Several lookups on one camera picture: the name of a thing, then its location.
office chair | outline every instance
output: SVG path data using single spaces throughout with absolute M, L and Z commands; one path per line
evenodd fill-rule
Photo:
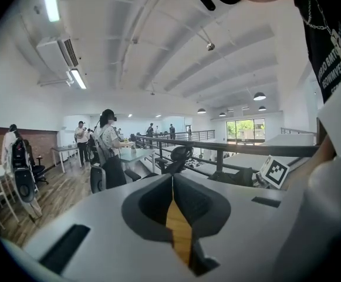
M 172 176 L 174 176 L 176 173 L 180 173 L 183 170 L 186 161 L 193 155 L 193 152 L 194 149 L 192 146 L 179 146 L 173 149 L 170 154 L 170 158 L 173 161 L 172 164 L 166 167 L 168 161 L 166 159 L 163 159 L 162 157 L 155 158 L 155 162 L 160 167 L 161 174 L 170 173 Z M 141 179 L 140 175 L 130 169 L 127 169 L 124 172 L 133 180 L 133 182 Z M 144 177 L 144 179 L 153 176 L 158 176 L 158 174 L 152 172 Z
M 21 200 L 30 203 L 35 198 L 35 183 L 26 162 L 26 154 L 23 140 L 17 138 L 12 145 L 12 171 Z
M 26 148 L 26 152 L 29 155 L 29 162 L 31 164 L 32 174 L 35 178 L 35 182 L 44 182 L 46 184 L 49 184 L 49 182 L 46 180 L 44 174 L 45 166 L 41 165 L 41 159 L 42 157 L 37 157 L 39 164 L 36 165 L 35 159 L 33 158 L 32 154 L 32 146 L 29 144 L 28 140 L 23 140 Z

black hair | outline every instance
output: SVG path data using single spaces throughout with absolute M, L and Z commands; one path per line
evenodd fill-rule
M 107 125 L 108 120 L 114 120 L 114 112 L 106 109 L 100 116 L 100 127 Z
M 18 127 L 16 125 L 10 125 L 8 131 L 13 132 L 16 138 L 23 139 L 22 136 L 19 134 Z

necklace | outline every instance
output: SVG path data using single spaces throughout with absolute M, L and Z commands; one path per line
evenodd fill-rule
M 306 19 L 302 16 L 301 14 L 301 17 L 302 17 L 302 20 L 304 21 L 304 23 L 313 28 L 313 29 L 318 29 L 318 30 L 327 30 L 329 35 L 330 35 L 330 40 L 333 44 L 333 46 L 335 46 L 336 48 L 336 52 L 338 53 L 338 55 L 340 56 L 340 59 L 341 59 L 341 37 L 339 36 L 339 34 L 336 32 L 336 30 L 334 29 L 330 29 L 329 26 L 328 26 L 328 22 L 327 22 L 327 19 L 325 18 L 324 16 L 324 12 L 323 12 L 323 9 L 322 7 L 320 6 L 319 4 L 319 1 L 318 0 L 315 0 L 317 6 L 318 6 L 318 9 L 319 9 L 319 12 L 320 14 L 322 15 L 322 18 L 323 18 L 323 22 L 324 22 L 324 26 L 322 25 L 314 25 L 314 24 L 311 24 L 311 19 L 312 19 L 312 14 L 311 14 L 311 0 L 308 0 L 308 9 L 309 9 L 309 18 L 308 20 L 306 21 Z

air conditioner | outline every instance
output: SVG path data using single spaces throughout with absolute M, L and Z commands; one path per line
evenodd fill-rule
M 60 79 L 67 79 L 66 72 L 79 64 L 69 38 L 44 38 L 36 48 L 46 66 Z

window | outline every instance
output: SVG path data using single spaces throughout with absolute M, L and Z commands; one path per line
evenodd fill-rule
M 240 145 L 260 145 L 265 141 L 265 120 L 227 121 L 228 142 Z

